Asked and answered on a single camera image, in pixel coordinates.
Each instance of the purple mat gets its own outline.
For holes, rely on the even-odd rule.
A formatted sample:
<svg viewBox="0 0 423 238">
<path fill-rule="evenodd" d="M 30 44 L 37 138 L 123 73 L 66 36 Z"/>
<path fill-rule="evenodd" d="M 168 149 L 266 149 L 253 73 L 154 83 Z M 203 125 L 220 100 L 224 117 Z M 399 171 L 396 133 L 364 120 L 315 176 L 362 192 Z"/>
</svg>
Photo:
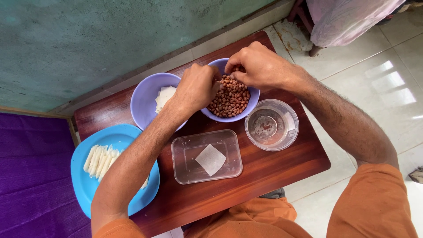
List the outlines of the purple mat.
<svg viewBox="0 0 423 238">
<path fill-rule="evenodd" d="M 64 119 L 0 113 L 0 237 L 90 237 Z"/>
</svg>

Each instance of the wall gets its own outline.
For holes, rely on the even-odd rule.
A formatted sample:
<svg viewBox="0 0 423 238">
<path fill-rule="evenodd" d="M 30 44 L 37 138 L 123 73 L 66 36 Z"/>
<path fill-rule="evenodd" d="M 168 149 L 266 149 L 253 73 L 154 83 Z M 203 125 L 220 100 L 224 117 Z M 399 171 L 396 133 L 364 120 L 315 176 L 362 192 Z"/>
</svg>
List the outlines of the wall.
<svg viewBox="0 0 423 238">
<path fill-rule="evenodd" d="M 0 105 L 49 111 L 272 0 L 0 0 Z"/>
</svg>

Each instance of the lavender bowl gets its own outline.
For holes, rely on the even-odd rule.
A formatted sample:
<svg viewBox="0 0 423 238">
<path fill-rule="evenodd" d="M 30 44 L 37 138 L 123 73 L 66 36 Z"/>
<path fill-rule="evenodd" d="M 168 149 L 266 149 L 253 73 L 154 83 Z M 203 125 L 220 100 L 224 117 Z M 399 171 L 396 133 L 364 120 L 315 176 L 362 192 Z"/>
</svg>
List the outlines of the lavender bowl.
<svg viewBox="0 0 423 238">
<path fill-rule="evenodd" d="M 131 98 L 131 114 L 134 122 L 141 130 L 157 116 L 156 97 L 161 87 L 177 87 L 181 78 L 169 73 L 157 73 L 146 77 L 135 88 Z M 176 129 L 178 131 L 185 125 L 186 121 Z"/>
<path fill-rule="evenodd" d="M 225 66 L 226 66 L 226 63 L 228 62 L 228 59 L 229 58 L 218 59 L 209 63 L 209 65 L 216 66 L 217 68 L 219 68 L 219 71 L 221 73 L 225 73 Z M 239 115 L 236 115 L 234 117 L 218 117 L 218 116 L 215 116 L 213 113 L 211 113 L 207 108 L 203 108 L 201 112 L 206 117 L 218 122 L 236 122 L 238 120 L 241 120 L 242 118 L 246 117 L 255 108 L 258 102 L 258 97 L 260 96 L 259 89 L 248 87 L 248 90 L 250 91 L 250 96 L 251 96 L 250 100 L 248 101 L 248 106 Z"/>
</svg>

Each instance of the table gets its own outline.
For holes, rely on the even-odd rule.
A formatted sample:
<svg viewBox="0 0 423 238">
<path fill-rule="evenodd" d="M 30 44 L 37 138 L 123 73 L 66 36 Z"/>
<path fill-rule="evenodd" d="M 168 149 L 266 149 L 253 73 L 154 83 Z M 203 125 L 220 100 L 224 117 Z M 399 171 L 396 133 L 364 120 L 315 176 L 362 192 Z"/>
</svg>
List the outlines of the table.
<svg viewBox="0 0 423 238">
<path fill-rule="evenodd" d="M 274 51 L 267 34 L 260 31 L 170 70 L 169 73 L 182 77 L 184 70 L 193 63 L 205 65 L 219 58 L 229 58 L 253 41 L 259 41 Z M 130 112 L 131 95 L 135 87 L 136 85 L 76 110 L 74 116 L 81 140 L 113 125 L 135 125 Z M 288 103 L 297 113 L 299 133 L 295 142 L 278 152 L 264 151 L 248 139 L 244 119 L 221 123 L 207 118 L 200 111 L 196 112 L 184 127 L 173 134 L 157 158 L 160 188 L 156 197 L 148 206 L 130 217 L 147 237 L 196 221 L 330 168 L 326 152 L 299 100 L 286 91 L 272 89 L 263 91 L 259 101 L 269 98 Z M 241 175 L 188 185 L 177 183 L 173 175 L 170 150 L 172 141 L 180 136 L 223 129 L 231 129 L 238 136 L 244 167 Z"/>
</svg>

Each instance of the hand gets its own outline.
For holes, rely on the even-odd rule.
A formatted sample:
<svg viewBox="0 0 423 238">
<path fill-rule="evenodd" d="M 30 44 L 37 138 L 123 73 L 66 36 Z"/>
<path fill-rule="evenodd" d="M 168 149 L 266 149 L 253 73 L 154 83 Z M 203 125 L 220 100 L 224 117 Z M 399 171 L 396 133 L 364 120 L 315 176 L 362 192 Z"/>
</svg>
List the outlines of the hand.
<svg viewBox="0 0 423 238">
<path fill-rule="evenodd" d="M 241 64 L 246 73 L 232 72 L 232 68 L 237 64 Z M 296 81 L 302 78 L 303 72 L 303 68 L 289 63 L 260 42 L 253 42 L 249 47 L 235 53 L 225 67 L 225 73 L 231 74 L 231 78 L 247 86 L 258 89 L 280 88 L 287 91 L 296 87 Z"/>
<path fill-rule="evenodd" d="M 173 106 L 181 107 L 187 117 L 205 108 L 220 89 L 222 75 L 215 66 L 193 64 L 184 71 L 176 93 L 170 99 Z"/>
</svg>

